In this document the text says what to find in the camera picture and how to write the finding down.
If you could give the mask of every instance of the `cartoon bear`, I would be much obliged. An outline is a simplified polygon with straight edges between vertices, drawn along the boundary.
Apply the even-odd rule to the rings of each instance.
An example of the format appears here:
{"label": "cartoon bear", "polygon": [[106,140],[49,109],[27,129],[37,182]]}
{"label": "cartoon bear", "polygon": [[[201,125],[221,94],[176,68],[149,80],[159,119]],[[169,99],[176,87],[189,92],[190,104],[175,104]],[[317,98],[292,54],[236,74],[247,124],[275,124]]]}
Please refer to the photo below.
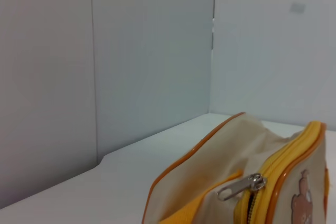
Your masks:
{"label": "cartoon bear", "polygon": [[309,190],[307,170],[299,181],[300,194],[292,198],[292,224],[312,224],[313,203]]}

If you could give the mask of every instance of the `metal zipper pull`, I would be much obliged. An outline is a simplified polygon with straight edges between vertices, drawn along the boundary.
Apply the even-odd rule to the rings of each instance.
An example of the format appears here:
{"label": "metal zipper pull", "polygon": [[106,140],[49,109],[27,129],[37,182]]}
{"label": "metal zipper pull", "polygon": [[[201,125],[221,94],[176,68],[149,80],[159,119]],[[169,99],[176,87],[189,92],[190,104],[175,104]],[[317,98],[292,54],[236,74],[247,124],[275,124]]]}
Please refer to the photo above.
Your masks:
{"label": "metal zipper pull", "polygon": [[[242,178],[241,180],[235,183],[223,187],[221,190],[217,192],[217,198],[220,201],[226,201],[236,196],[237,194],[241,193],[244,190],[259,191],[260,189],[266,186],[266,182],[267,179],[263,177],[260,173],[254,173],[245,178]],[[221,193],[226,190],[231,190],[231,194],[222,198]]]}

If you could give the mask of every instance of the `yellow fabric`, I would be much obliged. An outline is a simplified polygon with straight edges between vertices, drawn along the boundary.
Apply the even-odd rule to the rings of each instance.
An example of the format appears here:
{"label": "yellow fabric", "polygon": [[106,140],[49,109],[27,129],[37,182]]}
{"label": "yellow fabric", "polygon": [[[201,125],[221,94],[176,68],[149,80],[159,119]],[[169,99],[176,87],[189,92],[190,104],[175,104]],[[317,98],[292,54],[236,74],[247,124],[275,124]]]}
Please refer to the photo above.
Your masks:
{"label": "yellow fabric", "polygon": [[222,185],[223,183],[226,183],[230,180],[233,180],[235,178],[240,177],[243,174],[242,170],[239,170],[238,172],[230,175],[222,182],[217,183],[216,185],[212,186],[211,188],[205,190],[202,194],[197,196],[195,199],[190,201],[187,205],[185,205],[183,208],[178,210],[173,215],[169,216],[168,218],[160,221],[160,224],[191,224],[194,216],[197,214],[197,211],[199,207],[201,206],[204,197],[213,189],[216,187]]}

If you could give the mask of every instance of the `white wall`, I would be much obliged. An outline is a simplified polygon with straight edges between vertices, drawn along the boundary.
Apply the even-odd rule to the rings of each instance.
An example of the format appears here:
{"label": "white wall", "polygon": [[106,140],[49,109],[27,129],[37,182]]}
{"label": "white wall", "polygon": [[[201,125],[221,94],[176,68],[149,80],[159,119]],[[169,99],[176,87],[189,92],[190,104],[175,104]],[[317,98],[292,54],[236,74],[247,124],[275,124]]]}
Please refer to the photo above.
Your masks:
{"label": "white wall", "polygon": [[[306,4],[303,14],[290,12]],[[335,0],[216,0],[211,111],[336,129]]]}
{"label": "white wall", "polygon": [[213,0],[93,0],[98,152],[208,111]]}
{"label": "white wall", "polygon": [[0,208],[96,164],[90,0],[0,0]]}

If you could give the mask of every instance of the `white table surface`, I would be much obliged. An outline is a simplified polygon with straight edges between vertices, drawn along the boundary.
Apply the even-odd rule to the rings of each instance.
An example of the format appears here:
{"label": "white table surface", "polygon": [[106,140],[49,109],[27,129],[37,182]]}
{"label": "white table surface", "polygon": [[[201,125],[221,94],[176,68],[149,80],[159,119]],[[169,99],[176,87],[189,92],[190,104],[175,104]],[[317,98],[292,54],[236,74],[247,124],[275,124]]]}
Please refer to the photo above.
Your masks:
{"label": "white table surface", "polygon": [[[0,210],[0,223],[140,223],[156,177],[227,118],[205,114],[113,152],[96,168]],[[303,128],[264,125],[281,136]],[[336,223],[336,132],[327,131],[327,161],[331,180],[327,223],[332,224]]]}

